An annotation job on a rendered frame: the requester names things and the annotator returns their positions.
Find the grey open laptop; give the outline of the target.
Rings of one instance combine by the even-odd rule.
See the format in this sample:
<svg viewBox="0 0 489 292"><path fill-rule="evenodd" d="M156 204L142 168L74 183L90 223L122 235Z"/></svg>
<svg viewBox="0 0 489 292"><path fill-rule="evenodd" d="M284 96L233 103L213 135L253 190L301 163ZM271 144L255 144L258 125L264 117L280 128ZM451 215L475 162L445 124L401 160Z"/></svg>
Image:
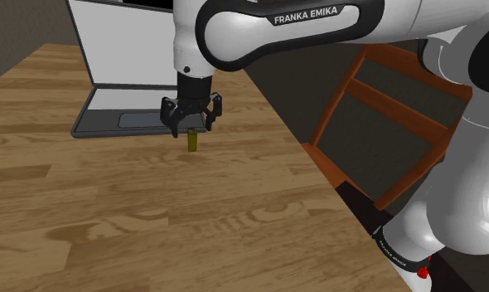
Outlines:
<svg viewBox="0 0 489 292"><path fill-rule="evenodd" d="M117 0L66 4L93 86L71 135L170 134L160 107L177 95L172 10Z"/></svg>

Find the orange wooden chair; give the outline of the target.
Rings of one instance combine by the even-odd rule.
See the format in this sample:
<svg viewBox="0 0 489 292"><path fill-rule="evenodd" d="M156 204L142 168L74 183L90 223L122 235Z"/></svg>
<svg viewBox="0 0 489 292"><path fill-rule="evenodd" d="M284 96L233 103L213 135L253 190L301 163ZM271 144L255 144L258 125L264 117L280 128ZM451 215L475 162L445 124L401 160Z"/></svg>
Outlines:
<svg viewBox="0 0 489 292"><path fill-rule="evenodd" d="M389 44L361 46L345 76L327 103L310 141L304 143L303 148L333 187L337 187L343 182L354 183L317 147L329 119L344 94L351 95L386 118L401 125L412 134L416 134L421 139L432 144L432 147L401 179L374 201L374 207L378 210L383 210L409 187L414 185L446 153L456 127L454 125L446 127L356 79L357 71L366 60L397 71L466 102L472 98L472 88L466 85L454 84L428 73L419 64L418 56L412 52Z"/></svg>

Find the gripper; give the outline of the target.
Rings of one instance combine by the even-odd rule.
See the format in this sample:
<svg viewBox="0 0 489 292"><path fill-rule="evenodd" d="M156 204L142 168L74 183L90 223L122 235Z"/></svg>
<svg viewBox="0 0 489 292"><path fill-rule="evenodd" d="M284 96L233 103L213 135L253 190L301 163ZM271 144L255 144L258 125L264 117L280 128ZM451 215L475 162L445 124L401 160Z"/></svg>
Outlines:
<svg viewBox="0 0 489 292"><path fill-rule="evenodd" d="M222 116L222 96L211 94L212 77L196 78L177 73L177 100L162 98L160 120L178 137L178 125L188 114L204 113L205 128L212 130L217 117Z"/></svg>

